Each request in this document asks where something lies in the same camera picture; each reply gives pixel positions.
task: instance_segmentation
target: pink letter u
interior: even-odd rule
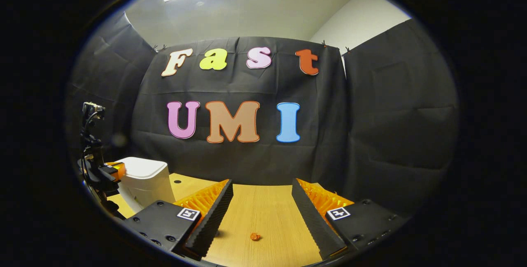
[[[181,108],[180,102],[169,102],[168,108],[168,129],[170,133],[177,138],[190,138],[196,132],[196,111],[199,108],[199,102],[187,102],[185,106],[189,109],[189,120],[187,128],[182,130],[177,123],[177,114]]]

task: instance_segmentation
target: orange part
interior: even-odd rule
[[[251,239],[254,241],[257,241],[258,239],[260,239],[260,237],[261,236],[256,233],[251,233]]]
[[[195,209],[196,211],[201,212],[201,218],[198,220],[194,229],[196,229],[203,218],[207,215],[209,209],[212,207],[214,201],[216,201],[216,198],[218,198],[228,181],[229,179],[220,181],[217,184],[201,189],[194,194],[190,194],[189,196],[174,202],[175,205],[179,205],[180,207]]]
[[[338,196],[335,193],[329,192],[328,190],[324,190],[319,186],[310,184],[307,181],[302,181],[301,179],[297,179],[297,181],[317,209],[320,216],[326,221],[329,227],[335,231],[326,218],[326,212],[339,207],[346,207],[354,202],[342,196]]]
[[[115,177],[115,181],[120,181],[120,179],[122,179],[124,174],[126,173],[126,167],[124,166],[123,162],[106,162],[104,164],[117,169],[117,173],[114,173],[112,175],[113,177]]]

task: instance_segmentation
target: wooden table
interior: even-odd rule
[[[179,174],[170,175],[174,197],[179,200],[216,184]],[[318,247],[311,237],[300,211],[291,196],[291,185],[233,185],[234,197],[203,259],[219,265],[238,267],[298,267],[321,261]],[[117,203],[126,217],[134,211],[117,194],[108,198]],[[253,232],[261,235],[252,241]]]

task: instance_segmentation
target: white box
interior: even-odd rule
[[[165,162],[128,157],[123,162],[126,172],[119,183],[119,194],[134,213],[156,200],[174,203],[168,166]]]

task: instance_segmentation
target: black fabric backdrop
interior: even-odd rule
[[[343,56],[352,113],[344,195],[413,213],[455,149],[459,106],[448,65],[413,19]]]
[[[257,46],[271,49],[272,63],[265,69],[246,66],[248,50]],[[169,54],[192,48],[182,67],[173,76],[162,77]],[[228,52],[226,68],[202,70],[199,62],[207,50]],[[310,49],[318,56],[315,76],[299,68],[295,52]],[[179,126],[186,128],[188,111],[184,104],[200,102],[196,132],[188,139],[172,136],[168,128],[168,102],[183,104]],[[256,115],[256,143],[227,139],[220,144],[207,142],[210,113],[205,104],[225,102],[231,115],[240,104],[260,103]],[[276,140],[280,133],[280,102],[296,102],[295,143]],[[340,190],[346,163],[348,101],[344,69],[337,48],[284,38],[240,37],[203,40],[172,46],[153,59],[141,84],[132,117],[134,154],[168,163],[170,172],[238,184],[289,185],[294,177],[320,182],[325,188]]]
[[[115,135],[130,138],[130,122],[139,85],[156,52],[132,27],[124,12],[101,25],[79,53],[66,85],[65,130],[70,160],[81,155],[82,104],[106,108],[92,133],[103,142],[105,160],[121,158],[126,145]]]

